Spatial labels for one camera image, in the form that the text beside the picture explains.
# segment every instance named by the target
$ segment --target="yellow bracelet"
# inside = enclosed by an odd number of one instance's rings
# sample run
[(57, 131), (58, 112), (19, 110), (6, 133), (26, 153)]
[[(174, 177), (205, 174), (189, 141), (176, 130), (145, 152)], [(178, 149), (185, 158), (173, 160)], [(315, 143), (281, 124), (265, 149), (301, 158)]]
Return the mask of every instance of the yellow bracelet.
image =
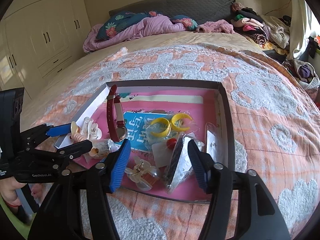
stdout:
[(157, 133), (157, 132), (151, 132), (151, 134), (155, 137), (167, 137), (170, 133), (171, 125), (168, 119), (164, 117), (159, 117), (157, 119), (152, 120), (150, 125), (153, 125), (155, 123), (163, 123), (166, 125), (166, 129), (163, 132)]
[(171, 118), (171, 127), (173, 130), (176, 130), (178, 132), (185, 132), (185, 131), (188, 131), (190, 129), (190, 127), (178, 127), (175, 125), (175, 122), (177, 122), (178, 120), (180, 119), (183, 119), (183, 118), (187, 118), (187, 119), (190, 119), (192, 120), (192, 117), (188, 114), (184, 114), (184, 113), (180, 113), (180, 114), (175, 114), (172, 118)]

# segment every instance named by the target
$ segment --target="white wardrobe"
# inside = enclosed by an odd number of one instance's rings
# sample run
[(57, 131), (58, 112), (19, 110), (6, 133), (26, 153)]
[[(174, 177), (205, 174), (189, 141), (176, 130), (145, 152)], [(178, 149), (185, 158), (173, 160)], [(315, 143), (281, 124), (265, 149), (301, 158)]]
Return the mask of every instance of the white wardrobe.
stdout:
[(84, 0), (14, 0), (0, 22), (0, 87), (25, 87), (25, 101), (83, 57), (90, 31)]

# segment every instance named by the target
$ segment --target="gray quilted headboard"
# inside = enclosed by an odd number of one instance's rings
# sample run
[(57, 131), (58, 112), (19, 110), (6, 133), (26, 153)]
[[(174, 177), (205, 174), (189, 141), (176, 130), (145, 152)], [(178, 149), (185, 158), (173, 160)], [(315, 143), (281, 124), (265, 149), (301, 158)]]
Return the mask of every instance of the gray quilted headboard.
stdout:
[(231, 4), (236, 0), (144, 0), (109, 11), (110, 17), (121, 11), (140, 13), (159, 11), (169, 18), (182, 14), (191, 17), (198, 24), (216, 22), (232, 17)]

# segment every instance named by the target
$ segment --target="white curtain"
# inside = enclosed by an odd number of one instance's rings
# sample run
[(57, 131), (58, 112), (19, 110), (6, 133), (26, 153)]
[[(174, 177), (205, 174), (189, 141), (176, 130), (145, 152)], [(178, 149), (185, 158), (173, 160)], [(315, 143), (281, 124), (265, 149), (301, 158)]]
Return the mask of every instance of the white curtain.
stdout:
[(290, 53), (287, 59), (299, 58), (306, 50), (309, 36), (320, 35), (320, 24), (305, 0), (292, 0)]

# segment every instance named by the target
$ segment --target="red pom-pom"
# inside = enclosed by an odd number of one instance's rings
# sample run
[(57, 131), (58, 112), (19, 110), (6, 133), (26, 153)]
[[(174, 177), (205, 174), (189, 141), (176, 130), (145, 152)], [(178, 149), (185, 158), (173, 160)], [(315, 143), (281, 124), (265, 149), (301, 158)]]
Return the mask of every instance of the red pom-pom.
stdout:
[(176, 138), (171, 138), (171, 139), (167, 140), (168, 149), (173, 150), (174, 146), (176, 145), (176, 143), (177, 143), (177, 139)]

